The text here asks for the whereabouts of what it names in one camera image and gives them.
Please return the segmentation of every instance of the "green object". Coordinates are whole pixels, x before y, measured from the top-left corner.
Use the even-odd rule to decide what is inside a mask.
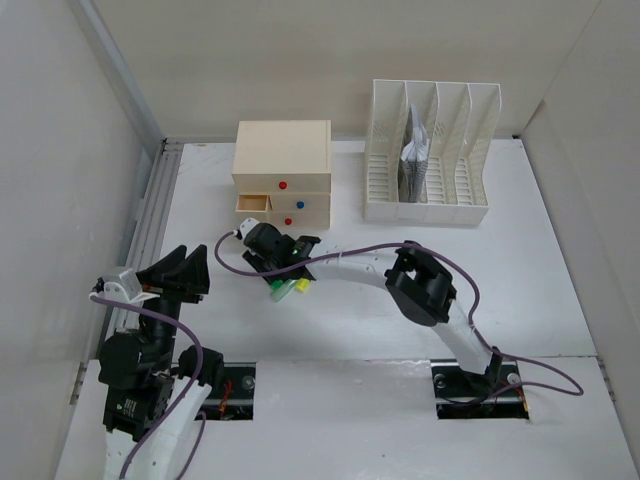
[[[273,300],[274,302],[279,302],[280,300],[282,300],[287,296],[287,293],[289,293],[296,287],[296,282],[297,280],[287,280],[280,286],[280,288],[274,289],[271,292],[271,300]],[[271,284],[271,288],[273,288],[276,283],[277,282],[273,282],[273,284]]]
[[[269,285],[271,287],[271,291],[275,292],[277,289],[279,289],[282,286],[283,283],[284,282],[282,280],[276,280],[271,285]]]

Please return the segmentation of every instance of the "white wall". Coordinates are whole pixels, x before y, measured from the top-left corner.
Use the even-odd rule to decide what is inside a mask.
[[[0,477],[51,478],[141,143],[65,0],[0,0]]]
[[[520,133],[598,0],[96,0],[169,136],[330,119],[364,136],[372,79],[499,82]]]
[[[640,461],[640,2],[602,0],[523,140]]]

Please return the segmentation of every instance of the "beige drawer unit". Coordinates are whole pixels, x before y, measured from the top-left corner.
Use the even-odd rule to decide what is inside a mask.
[[[240,122],[232,176],[239,220],[329,228],[331,122]]]

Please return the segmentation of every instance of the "white table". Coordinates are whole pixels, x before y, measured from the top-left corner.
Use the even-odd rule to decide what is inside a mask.
[[[519,140],[496,140],[487,158],[490,210],[477,228],[406,227],[363,220],[363,142],[334,142],[333,224],[330,230],[291,228],[347,247],[416,240],[458,262],[480,285],[477,324],[507,352],[522,355],[594,355],[573,285]],[[209,248],[211,291],[182,318],[204,345],[232,361],[264,358],[450,358],[428,328],[406,320],[390,295],[346,282],[317,282],[304,295],[280,303],[264,280],[234,275],[213,258],[213,246],[237,228],[231,179],[233,144],[186,145],[178,173],[162,255],[177,245]],[[223,244],[225,259],[250,269],[241,242]],[[455,279],[459,300],[471,291]],[[176,355],[189,341],[179,336]]]
[[[551,363],[586,393],[525,389],[527,422],[438,420],[426,361],[260,361],[254,420],[207,422],[185,480],[637,479],[596,360]],[[102,478],[99,368],[89,365],[56,480]]]
[[[431,373],[421,359],[451,355],[428,328],[404,319],[390,296],[318,282],[275,304],[263,280],[215,263],[215,241],[236,227],[233,145],[188,145],[163,254],[181,243],[206,244],[211,292],[200,305],[183,306],[181,321],[227,360],[257,359],[258,371],[254,420],[208,422],[185,478],[636,479],[521,143],[492,143],[485,171],[491,209],[473,229],[364,223],[362,150],[359,142],[334,143],[332,229],[290,233],[351,247],[413,239],[450,256],[480,285],[477,323],[485,336],[521,355],[580,357],[549,361],[574,376],[585,395],[525,389],[529,422],[437,420]],[[222,249],[230,263],[248,268],[242,251],[236,240]],[[455,280],[468,306],[469,288]],[[187,346],[179,337],[176,352]],[[101,478],[106,387],[97,382],[98,371],[91,362],[58,480]],[[521,374],[564,385],[526,364]]]

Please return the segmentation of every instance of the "paper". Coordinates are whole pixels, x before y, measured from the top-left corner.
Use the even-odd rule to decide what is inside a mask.
[[[398,165],[398,200],[417,203],[424,188],[429,158],[429,139],[418,107],[411,105],[404,132],[404,148]]]

